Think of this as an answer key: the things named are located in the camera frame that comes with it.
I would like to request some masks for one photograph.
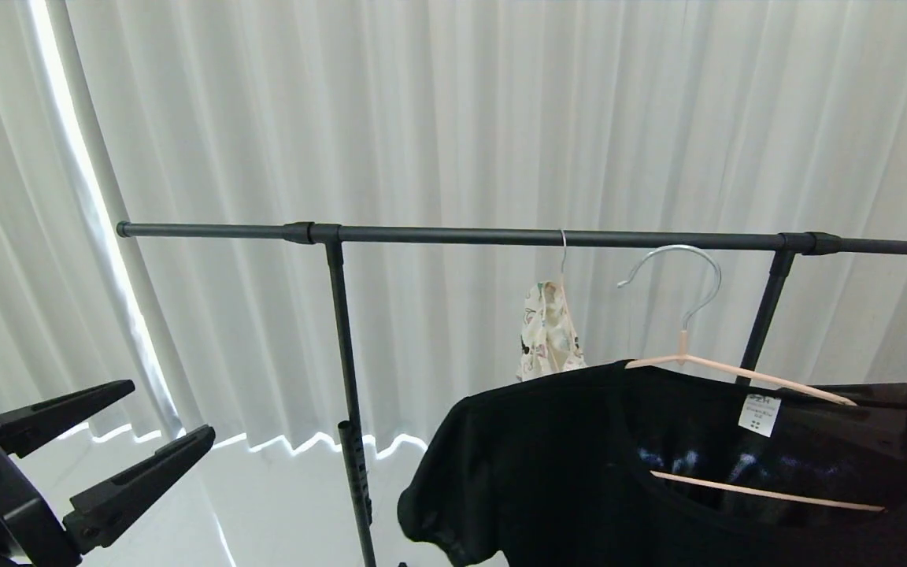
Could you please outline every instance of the vertical support pole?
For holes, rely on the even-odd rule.
[[[356,390],[356,359],[352,349],[352,327],[349,324],[349,301],[345,293],[345,269],[342,267],[342,241],[331,238],[324,242],[328,252],[328,270],[331,272],[331,300],[335,304],[335,326],[338,328],[338,348],[342,355],[342,379],[345,381],[345,401],[349,419],[339,423],[339,437],[342,441],[342,456],[345,458],[346,476],[349,478],[349,493],[352,495],[353,512],[356,513],[356,529],[359,545],[363,550],[365,567],[376,567],[373,552],[373,537],[370,534],[370,520],[373,505],[366,475],[366,453],[363,448],[363,423],[359,416],[359,392]]]
[[[755,324],[751,327],[748,346],[744,349],[741,369],[754,370],[755,366],[758,365],[758,358],[761,357],[765,337],[768,334],[769,327],[772,325],[775,308],[779,304],[779,295],[782,294],[782,287],[786,283],[786,277],[789,276],[789,269],[793,266],[795,255],[796,252],[779,250],[772,258],[772,265],[769,268],[769,279],[765,284],[765,293],[762,294],[762,301],[758,305]],[[751,384],[751,380],[744,376],[738,376],[737,384]]]

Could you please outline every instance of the shirt neckline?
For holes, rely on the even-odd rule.
[[[767,395],[770,396],[770,398],[789,398],[789,396],[792,396],[781,395],[781,392],[765,390],[765,388],[748,387],[748,385],[723,383],[723,381],[719,380],[708,380],[708,378],[688,376],[687,374],[681,374],[672,370],[659,369],[659,367],[656,366],[640,367],[640,369],[625,369],[625,364],[628,362],[629,361],[627,360],[622,360],[616,363],[614,365],[616,366],[615,372],[659,372],[665,374],[667,378],[673,378],[674,380],[686,381],[687,383],[692,384],[699,383],[699,385],[708,385],[710,388],[715,388],[715,391],[721,391],[727,395],[756,394]],[[625,377],[615,375],[613,376],[613,380],[625,380]],[[669,507],[669,509],[680,514],[680,516],[691,517],[691,519],[701,521],[703,524],[709,525],[709,527],[718,527],[723,528],[726,531],[750,534],[753,537],[758,538],[800,538],[809,539],[811,542],[814,539],[835,539],[836,544],[839,545],[842,544],[842,537],[849,537],[850,535],[859,536],[866,531],[875,531],[878,525],[888,524],[892,519],[893,510],[888,509],[881,513],[870,513],[870,521],[862,521],[857,524],[820,525],[820,527],[800,528],[792,527],[792,525],[762,524],[759,523],[759,521],[727,516],[727,514],[721,513],[719,510],[714,510],[712,507],[701,505],[701,503],[685,498],[685,496],[671,491],[670,488],[666,487],[664,480],[660,480],[660,478],[653,476],[650,466],[639,458],[638,445],[632,438],[626,424],[620,392],[621,390],[619,390],[618,395],[612,396],[613,407],[611,413],[609,413],[609,415],[611,415],[609,418],[611,419],[611,439],[616,452],[619,453],[620,460],[624,463],[627,473],[629,473],[634,480],[639,482],[641,487],[645,489],[645,492],[647,492],[648,495],[651,495],[656,502],[663,503],[663,505]],[[907,507],[907,502],[898,506],[896,510],[903,509],[903,507]]]

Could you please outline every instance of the garment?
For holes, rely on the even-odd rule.
[[[561,283],[539,281],[527,291],[520,347],[517,381],[587,366]]]
[[[514,567],[907,567],[907,458],[794,413],[871,412],[624,363],[471,396],[447,415],[398,519],[450,563]],[[777,395],[771,438],[737,425]],[[885,506],[829,509],[659,480],[650,470]]]

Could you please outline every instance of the metal hanger hook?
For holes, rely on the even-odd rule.
[[[699,309],[703,308],[703,306],[708,305],[709,302],[716,297],[716,294],[720,293],[720,285],[723,283],[723,270],[720,269],[719,263],[716,263],[715,259],[713,259],[713,256],[706,254],[705,251],[702,250],[702,248],[696,248],[687,244],[670,244],[667,246],[660,246],[659,248],[651,251],[650,254],[643,256],[643,258],[637,263],[637,265],[632,266],[632,272],[629,272],[629,279],[619,281],[618,287],[625,287],[627,286],[627,284],[632,283],[632,280],[636,276],[636,273],[639,272],[639,269],[642,268],[642,265],[644,265],[644,263],[646,263],[648,259],[651,259],[655,255],[663,254],[663,252],[669,252],[671,250],[687,250],[694,252],[694,254],[702,256],[702,258],[705,258],[706,261],[709,262],[709,265],[713,267],[713,273],[716,273],[716,281],[715,283],[713,283],[713,289],[709,291],[709,294],[706,295],[705,298],[698,303],[698,305],[694,306],[694,308],[691,308],[691,310],[685,313],[684,317],[681,318],[681,330],[687,331],[688,321],[691,320],[691,316],[698,312]]]
[[[558,273],[565,273],[565,255],[569,254],[568,243],[565,242],[565,229],[558,229],[562,233],[562,263],[558,266]]]

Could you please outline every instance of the white clothing label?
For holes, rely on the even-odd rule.
[[[765,437],[772,437],[772,426],[779,415],[781,403],[780,398],[748,394],[744,399],[744,409],[741,409],[741,419],[737,424]]]

